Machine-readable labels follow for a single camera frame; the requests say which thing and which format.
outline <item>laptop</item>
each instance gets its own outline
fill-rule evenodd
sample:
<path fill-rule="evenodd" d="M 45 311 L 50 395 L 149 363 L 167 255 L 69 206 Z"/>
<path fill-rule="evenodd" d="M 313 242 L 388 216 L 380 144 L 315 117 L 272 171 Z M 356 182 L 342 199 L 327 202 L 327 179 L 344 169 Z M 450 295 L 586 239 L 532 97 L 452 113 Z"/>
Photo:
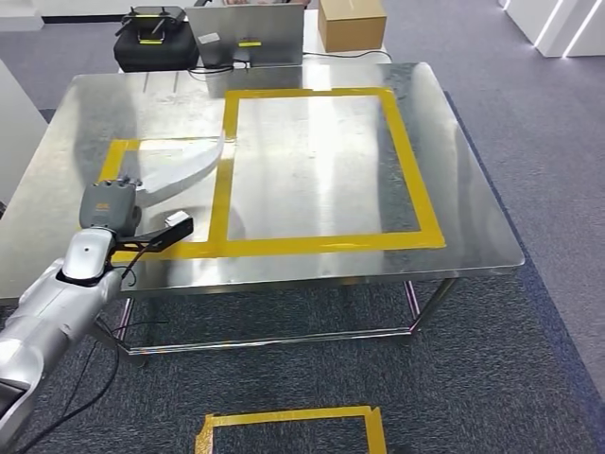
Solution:
<path fill-rule="evenodd" d="M 301 4 L 185 8 L 206 68 L 299 65 L 305 7 Z"/>

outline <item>white pillar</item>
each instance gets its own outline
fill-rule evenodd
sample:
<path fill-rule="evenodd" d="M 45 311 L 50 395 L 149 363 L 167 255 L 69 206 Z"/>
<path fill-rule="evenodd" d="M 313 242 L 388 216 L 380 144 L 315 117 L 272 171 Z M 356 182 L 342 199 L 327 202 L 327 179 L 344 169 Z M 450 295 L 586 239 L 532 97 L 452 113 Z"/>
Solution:
<path fill-rule="evenodd" d="M 0 60 L 0 201 L 8 204 L 45 132 L 45 119 Z"/>
<path fill-rule="evenodd" d="M 39 30 L 44 24 L 32 0 L 0 0 L 0 31 Z"/>
<path fill-rule="evenodd" d="M 545 57 L 562 57 L 567 49 L 570 56 L 605 55 L 602 3 L 605 2 L 510 0 L 506 13 Z"/>

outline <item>robotic arm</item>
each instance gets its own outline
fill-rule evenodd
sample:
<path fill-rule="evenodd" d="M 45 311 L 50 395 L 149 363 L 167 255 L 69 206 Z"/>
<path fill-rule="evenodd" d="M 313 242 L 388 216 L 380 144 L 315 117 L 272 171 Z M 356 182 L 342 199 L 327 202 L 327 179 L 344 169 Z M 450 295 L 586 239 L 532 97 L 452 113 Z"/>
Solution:
<path fill-rule="evenodd" d="M 80 207 L 83 230 L 72 237 L 64 260 L 26 290 L 0 331 L 0 452 L 18 437 L 45 380 L 116 298 L 134 262 L 193 231 L 193 220 L 181 211 L 167 218 L 163 230 L 134 236 L 141 215 L 136 193 L 137 185 L 127 180 L 88 187 Z M 137 254 L 120 273 L 112 265 L 116 251 Z"/>

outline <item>yellow tape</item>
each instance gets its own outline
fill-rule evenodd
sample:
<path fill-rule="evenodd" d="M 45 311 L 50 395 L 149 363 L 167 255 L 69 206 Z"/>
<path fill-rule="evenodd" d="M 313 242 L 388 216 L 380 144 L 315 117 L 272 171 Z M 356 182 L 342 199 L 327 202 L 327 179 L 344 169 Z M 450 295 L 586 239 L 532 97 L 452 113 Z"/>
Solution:
<path fill-rule="evenodd" d="M 127 149 L 138 150 L 139 140 L 112 140 L 107 157 L 99 175 L 99 181 L 115 180 L 120 173 L 120 166 Z"/>
<path fill-rule="evenodd" d="M 239 43 L 240 47 L 260 47 L 263 45 L 260 41 L 242 41 Z"/>
<path fill-rule="evenodd" d="M 439 249 L 445 240 L 422 181 L 412 145 L 407 136 L 397 99 L 385 87 L 335 88 L 332 90 L 278 89 L 233 90 L 225 94 L 223 128 L 226 139 L 232 144 L 238 133 L 240 99 L 318 97 L 318 96 L 377 96 L 388 124 L 395 149 L 412 205 L 418 219 L 417 232 L 386 234 L 312 236 L 299 238 L 267 238 L 228 240 L 229 210 L 235 156 L 224 155 L 217 166 L 217 182 L 207 242 L 180 242 L 159 254 L 143 255 L 141 259 L 191 259 L 281 255 L 299 253 L 342 253 L 367 251 L 395 251 L 411 249 Z M 140 141 L 113 141 L 100 180 L 115 178 L 125 149 L 138 149 Z M 133 253 L 117 253 L 114 262 L 131 260 Z"/>
<path fill-rule="evenodd" d="M 400 166 L 403 170 L 407 192 L 410 193 L 412 206 L 418 219 L 420 232 L 426 242 L 431 243 L 435 248 L 444 247 L 445 240 L 433 210 L 431 198 L 422 181 L 420 169 L 414 157 L 412 144 L 410 143 L 410 138 L 400 115 L 397 100 L 392 93 L 390 96 L 382 95 L 380 99 L 398 158 L 399 158 Z"/>
<path fill-rule="evenodd" d="M 233 414 L 215 416 L 207 414 L 204 426 L 195 437 L 195 454 L 212 454 L 213 429 L 250 424 L 282 423 L 287 421 L 310 421 L 317 419 L 363 417 L 369 454 L 386 454 L 387 445 L 380 409 L 370 407 L 337 407 L 332 409 L 269 411 L 264 413 Z"/>

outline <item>black bag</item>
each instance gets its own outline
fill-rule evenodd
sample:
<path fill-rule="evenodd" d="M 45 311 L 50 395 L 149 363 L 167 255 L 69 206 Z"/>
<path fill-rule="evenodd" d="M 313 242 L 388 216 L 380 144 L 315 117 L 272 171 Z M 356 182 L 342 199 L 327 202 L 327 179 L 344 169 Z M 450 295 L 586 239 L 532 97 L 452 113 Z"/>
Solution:
<path fill-rule="evenodd" d="M 113 56 L 125 73 L 177 71 L 197 65 L 200 55 L 185 11 L 140 7 L 122 19 Z"/>

